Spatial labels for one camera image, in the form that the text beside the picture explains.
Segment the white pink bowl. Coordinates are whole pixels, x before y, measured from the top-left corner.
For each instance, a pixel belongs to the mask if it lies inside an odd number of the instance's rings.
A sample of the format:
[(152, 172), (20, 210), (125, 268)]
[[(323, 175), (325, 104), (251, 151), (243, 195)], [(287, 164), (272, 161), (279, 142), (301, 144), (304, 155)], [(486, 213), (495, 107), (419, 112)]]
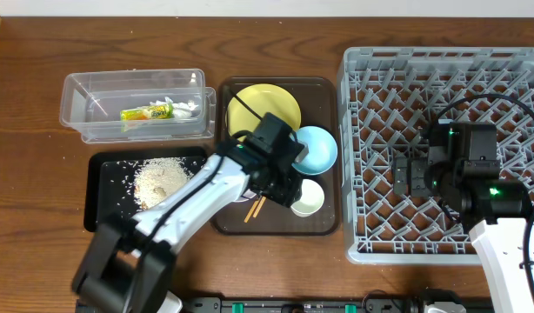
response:
[(246, 190), (242, 195), (240, 195), (234, 203), (246, 202), (249, 200), (254, 200), (257, 197), (257, 194), (251, 190)]

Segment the wooden chopstick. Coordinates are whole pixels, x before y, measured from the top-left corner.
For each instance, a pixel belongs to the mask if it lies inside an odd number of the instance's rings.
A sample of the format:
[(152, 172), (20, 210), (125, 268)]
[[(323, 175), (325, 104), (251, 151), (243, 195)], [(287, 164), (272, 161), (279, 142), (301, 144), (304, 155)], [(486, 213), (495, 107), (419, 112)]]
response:
[(254, 204), (254, 207), (253, 207), (254, 210), (253, 210), (253, 213), (252, 213), (252, 216), (254, 218), (257, 217), (257, 215), (259, 214), (260, 210), (263, 208), (265, 201), (266, 201), (266, 198), (264, 196), (261, 196), (256, 200), (256, 202)]
[(255, 212), (256, 210), (256, 207), (258, 206), (260, 200), (257, 199), (250, 207), (250, 210), (248, 211), (245, 219), (244, 219), (244, 223), (248, 223), (248, 221), (250, 220), (250, 218), (252, 217), (253, 213)]

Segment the light blue bowl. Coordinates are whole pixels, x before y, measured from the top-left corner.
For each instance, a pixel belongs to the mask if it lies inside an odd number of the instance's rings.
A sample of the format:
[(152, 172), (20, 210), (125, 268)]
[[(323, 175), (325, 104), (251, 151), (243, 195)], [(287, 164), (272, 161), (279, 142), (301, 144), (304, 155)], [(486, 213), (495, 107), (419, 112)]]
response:
[(297, 131), (300, 143), (306, 143), (308, 153), (292, 166), (300, 173), (316, 176), (329, 170), (337, 160), (338, 147), (332, 134), (317, 126), (305, 126)]

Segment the white cup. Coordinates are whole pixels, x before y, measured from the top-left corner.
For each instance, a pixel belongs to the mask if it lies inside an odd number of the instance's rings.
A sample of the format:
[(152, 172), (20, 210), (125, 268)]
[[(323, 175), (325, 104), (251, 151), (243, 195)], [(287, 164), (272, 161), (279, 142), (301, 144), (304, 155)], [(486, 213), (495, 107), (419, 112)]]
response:
[(301, 185), (300, 198), (291, 205), (291, 210), (300, 217), (311, 216), (324, 204), (324, 190), (313, 180), (304, 179)]

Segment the white tissue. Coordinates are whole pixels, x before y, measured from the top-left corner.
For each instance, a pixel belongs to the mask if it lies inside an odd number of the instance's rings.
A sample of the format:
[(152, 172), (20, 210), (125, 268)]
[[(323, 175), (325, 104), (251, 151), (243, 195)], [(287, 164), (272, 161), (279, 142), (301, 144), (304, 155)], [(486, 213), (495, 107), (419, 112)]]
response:
[(171, 107), (170, 118), (174, 118), (174, 119), (190, 118), (192, 117), (193, 112), (198, 109), (198, 105), (192, 100), (190, 100), (187, 103), (184, 103), (184, 102), (174, 103), (170, 97), (165, 97), (163, 101), (156, 100), (155, 102), (150, 102), (150, 105), (151, 106), (169, 105)]

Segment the green orange snack wrapper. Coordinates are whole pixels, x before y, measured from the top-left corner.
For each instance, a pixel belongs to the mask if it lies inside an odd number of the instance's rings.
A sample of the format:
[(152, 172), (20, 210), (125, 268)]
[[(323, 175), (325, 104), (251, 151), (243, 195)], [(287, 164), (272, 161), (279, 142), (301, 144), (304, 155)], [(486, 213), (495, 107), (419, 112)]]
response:
[(171, 118), (173, 107), (171, 104), (143, 106), (120, 112), (121, 121), (155, 120)]

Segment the pile of white rice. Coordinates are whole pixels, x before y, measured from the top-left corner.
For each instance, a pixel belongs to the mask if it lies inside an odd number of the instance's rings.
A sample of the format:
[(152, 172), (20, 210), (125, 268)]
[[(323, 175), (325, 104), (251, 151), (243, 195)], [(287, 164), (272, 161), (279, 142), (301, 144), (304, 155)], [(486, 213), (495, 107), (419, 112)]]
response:
[(110, 174), (105, 179), (105, 199), (135, 212), (150, 209), (183, 187), (193, 176), (191, 167), (199, 166), (199, 161), (199, 157), (115, 161), (104, 167)]

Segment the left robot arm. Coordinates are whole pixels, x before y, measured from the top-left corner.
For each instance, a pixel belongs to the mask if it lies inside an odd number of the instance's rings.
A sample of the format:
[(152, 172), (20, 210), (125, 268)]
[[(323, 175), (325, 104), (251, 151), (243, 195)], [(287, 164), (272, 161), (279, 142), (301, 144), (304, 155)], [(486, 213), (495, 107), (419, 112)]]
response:
[(170, 290), (177, 255), (218, 211), (248, 192), (290, 207), (301, 196), (293, 168), (307, 146), (291, 135), (248, 134), (219, 144), (194, 177), (130, 220), (110, 216), (97, 227), (71, 288), (102, 312), (178, 312)]

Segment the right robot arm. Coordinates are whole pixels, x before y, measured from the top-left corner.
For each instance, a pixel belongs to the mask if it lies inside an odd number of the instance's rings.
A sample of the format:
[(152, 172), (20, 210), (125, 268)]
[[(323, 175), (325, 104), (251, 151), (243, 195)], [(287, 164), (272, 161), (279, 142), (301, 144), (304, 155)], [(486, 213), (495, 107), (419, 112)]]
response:
[(496, 312), (534, 312), (534, 201), (518, 180), (500, 176), (490, 153), (437, 159), (399, 157), (394, 189), (437, 199), (439, 209), (462, 225), (484, 268)]

